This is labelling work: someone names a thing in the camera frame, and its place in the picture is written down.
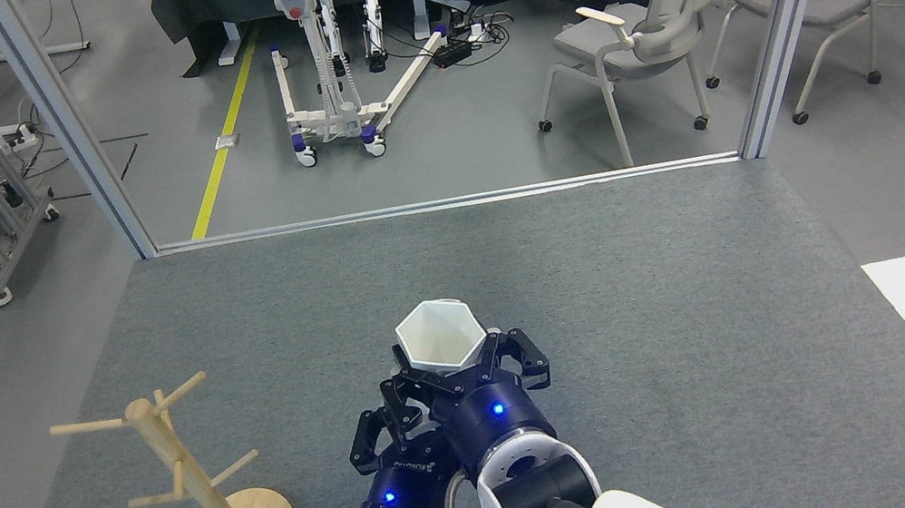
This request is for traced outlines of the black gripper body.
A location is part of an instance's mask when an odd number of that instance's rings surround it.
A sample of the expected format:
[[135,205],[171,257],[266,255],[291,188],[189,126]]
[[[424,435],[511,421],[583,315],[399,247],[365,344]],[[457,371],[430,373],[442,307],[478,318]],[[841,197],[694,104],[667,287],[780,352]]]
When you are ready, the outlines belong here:
[[460,467],[445,435],[412,440],[404,450],[391,444],[377,459],[361,454],[355,469],[374,480],[360,508],[444,508]]
[[528,427],[550,437],[557,434],[533,404],[518,374],[498,373],[490,380],[461,396],[439,395],[430,406],[432,419],[448,435],[453,453],[473,481],[490,450],[516,429]]

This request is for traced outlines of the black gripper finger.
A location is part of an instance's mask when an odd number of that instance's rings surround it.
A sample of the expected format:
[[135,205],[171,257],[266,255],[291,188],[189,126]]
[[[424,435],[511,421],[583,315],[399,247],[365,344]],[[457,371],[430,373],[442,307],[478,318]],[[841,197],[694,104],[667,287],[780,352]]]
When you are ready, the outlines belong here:
[[409,450],[409,442],[405,431],[398,426],[394,411],[386,405],[380,405],[375,410],[365,410],[358,417],[355,427],[353,443],[351,443],[349,463],[361,474],[369,475],[379,471],[381,466],[380,455],[375,448],[378,446],[378,437],[382,430],[388,430],[392,443],[398,452]]
[[380,395],[383,396],[384,405],[394,411],[398,426],[408,434],[423,421],[424,414],[428,413],[431,400],[423,402],[409,401],[407,405],[398,405],[394,388],[394,378],[390,377],[379,384]]
[[482,383],[493,381],[508,360],[519,365],[520,375],[524,377],[522,387],[526,390],[543,389],[550,385],[550,360],[518,327],[501,333],[491,332],[484,339],[478,362]]
[[414,368],[401,344],[393,345],[392,350],[399,366],[399,372],[394,376],[398,405],[407,405],[413,400],[415,402],[434,400],[436,396],[461,396],[464,392],[476,388],[475,381],[467,373],[460,371],[454,375],[444,376],[433,371]]

